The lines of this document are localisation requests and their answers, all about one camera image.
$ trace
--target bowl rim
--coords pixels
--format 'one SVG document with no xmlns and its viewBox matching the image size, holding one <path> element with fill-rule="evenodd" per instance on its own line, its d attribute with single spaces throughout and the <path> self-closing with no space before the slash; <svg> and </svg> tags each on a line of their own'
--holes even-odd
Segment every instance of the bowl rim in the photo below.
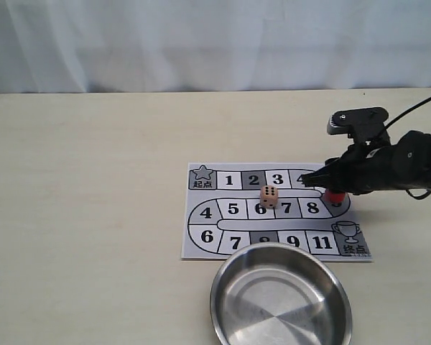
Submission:
<svg viewBox="0 0 431 345">
<path fill-rule="evenodd" d="M 216 315 L 216 292 L 218 290 L 218 286 L 220 285 L 222 276 L 224 276 L 228 267 L 230 267 L 230 265 L 234 261 L 236 261 L 240 256 L 245 255 L 245 253 L 247 252 L 250 252 L 256 249 L 261 249 L 261 248 L 281 248 L 281 249 L 286 249 L 293 252 L 298 252 L 299 254 L 303 255 L 304 257 L 312 261 L 315 265 L 319 266 L 324 271 L 324 273 L 332 280 L 334 286 L 337 288 L 338 294 L 342 298 L 343 306 L 345 307 L 346 325 L 345 325 L 345 332 L 343 335 L 343 339 L 340 345 L 349 345 L 351 342 L 351 337 L 353 332 L 353 313 L 351 310 L 351 304 L 348 299 L 348 295 L 346 294 L 346 291 L 343 288 L 340 280 L 324 262 L 319 260 L 311 253 L 306 252 L 304 249 L 292 246 L 291 244 L 285 244 L 285 243 L 279 243 L 279 242 L 262 242 L 262 243 L 250 244 L 246 247 L 243 247 L 237 250 L 236 252 L 234 252 L 230 257 L 228 257 L 217 270 L 217 273 L 215 274 L 215 277 L 213 279 L 213 284 L 211 285 L 211 288 L 210 288 L 209 309 L 210 309 L 210 318 L 212 320 L 213 328 L 220 343 L 222 345 L 231 345 L 226 339 L 226 337 L 224 336 L 223 329 Z"/>
</svg>

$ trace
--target white curtain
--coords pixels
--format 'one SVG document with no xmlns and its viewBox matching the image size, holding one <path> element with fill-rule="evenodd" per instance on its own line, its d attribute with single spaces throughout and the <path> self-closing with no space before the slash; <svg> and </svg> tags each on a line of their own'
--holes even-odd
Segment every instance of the white curtain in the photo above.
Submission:
<svg viewBox="0 0 431 345">
<path fill-rule="evenodd" d="M 431 0 L 0 0 L 0 92 L 431 86 Z"/>
</svg>

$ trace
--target star icon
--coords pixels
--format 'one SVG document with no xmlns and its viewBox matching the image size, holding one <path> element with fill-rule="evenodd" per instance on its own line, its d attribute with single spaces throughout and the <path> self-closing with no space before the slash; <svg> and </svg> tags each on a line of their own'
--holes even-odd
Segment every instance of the star icon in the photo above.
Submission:
<svg viewBox="0 0 431 345">
<path fill-rule="evenodd" d="M 213 173 L 214 170 L 208 169 L 205 165 L 201 165 L 198 169 L 193 170 L 196 174 L 196 180 L 200 180 L 204 178 L 205 180 L 210 180 L 210 174 Z"/>
</svg>

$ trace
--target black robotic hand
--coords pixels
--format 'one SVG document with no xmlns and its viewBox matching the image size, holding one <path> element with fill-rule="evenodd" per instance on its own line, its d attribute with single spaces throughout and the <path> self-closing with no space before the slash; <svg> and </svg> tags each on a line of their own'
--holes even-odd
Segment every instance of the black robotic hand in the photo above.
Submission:
<svg viewBox="0 0 431 345">
<path fill-rule="evenodd" d="M 410 131 L 391 144 L 387 129 L 429 101 L 431 97 L 386 126 L 388 113 L 383 108 L 338 111 L 329 120 L 328 133 L 347 134 L 354 143 L 341 157 L 330 158 L 318 171 L 302 175 L 303 184 L 326 188 L 330 195 L 405 190 L 413 198 L 426 198 L 431 194 L 431 134 Z M 426 193 L 413 196 L 414 189 Z"/>
</svg>

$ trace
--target black cable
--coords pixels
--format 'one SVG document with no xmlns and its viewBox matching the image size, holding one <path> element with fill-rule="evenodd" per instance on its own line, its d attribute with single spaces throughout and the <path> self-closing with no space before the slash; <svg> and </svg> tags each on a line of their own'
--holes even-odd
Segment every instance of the black cable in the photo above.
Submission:
<svg viewBox="0 0 431 345">
<path fill-rule="evenodd" d="M 431 102 L 431 97 L 426 98 L 425 100 L 419 102 L 418 104 L 415 104 L 411 108 L 408 108 L 406 111 L 404 111 L 402 114 L 396 116 L 394 119 L 392 119 L 381 131 L 378 133 L 375 138 L 380 137 L 389 127 L 391 127 L 393 124 L 398 122 L 400 119 L 402 119 L 404 116 L 406 116 L 408 113 L 414 111 L 415 109 L 418 109 L 421 106 L 424 106 L 426 103 Z"/>
</svg>

